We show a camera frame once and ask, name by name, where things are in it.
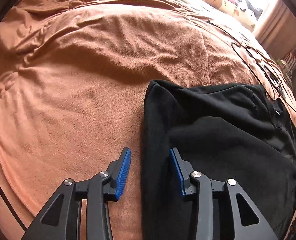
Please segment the pink right curtain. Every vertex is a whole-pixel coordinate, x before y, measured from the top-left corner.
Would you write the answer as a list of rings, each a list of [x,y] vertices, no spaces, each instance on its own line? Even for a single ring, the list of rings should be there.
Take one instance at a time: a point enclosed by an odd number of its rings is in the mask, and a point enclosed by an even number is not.
[[[272,0],[253,34],[270,57],[282,59],[296,48],[296,17],[281,0]]]

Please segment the black long-sleeve sweater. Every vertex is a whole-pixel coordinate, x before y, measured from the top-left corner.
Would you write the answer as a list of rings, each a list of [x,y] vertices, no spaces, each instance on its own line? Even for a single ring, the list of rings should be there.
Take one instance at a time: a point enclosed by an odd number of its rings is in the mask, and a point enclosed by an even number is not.
[[[279,239],[296,208],[296,127],[281,100],[260,85],[182,88],[150,82],[141,165],[143,239],[187,239],[192,204],[183,202],[169,160],[211,179],[235,179]]]

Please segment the brown terry bed blanket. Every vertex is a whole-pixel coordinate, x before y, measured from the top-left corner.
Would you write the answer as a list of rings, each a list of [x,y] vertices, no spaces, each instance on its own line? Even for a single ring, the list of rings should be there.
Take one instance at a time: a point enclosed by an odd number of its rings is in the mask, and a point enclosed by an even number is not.
[[[20,0],[0,23],[0,228],[20,239],[66,178],[132,152],[109,205],[115,239],[143,239],[144,102],[151,81],[260,85],[296,127],[276,62],[240,23],[174,0]]]

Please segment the white rack on cabinet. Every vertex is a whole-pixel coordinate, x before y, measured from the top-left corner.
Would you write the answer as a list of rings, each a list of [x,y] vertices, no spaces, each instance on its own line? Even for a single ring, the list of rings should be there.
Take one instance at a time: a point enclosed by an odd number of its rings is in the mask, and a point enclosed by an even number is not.
[[[292,83],[292,75],[296,68],[296,57],[290,52],[285,58],[277,60],[278,66],[281,68],[284,77],[288,83]]]

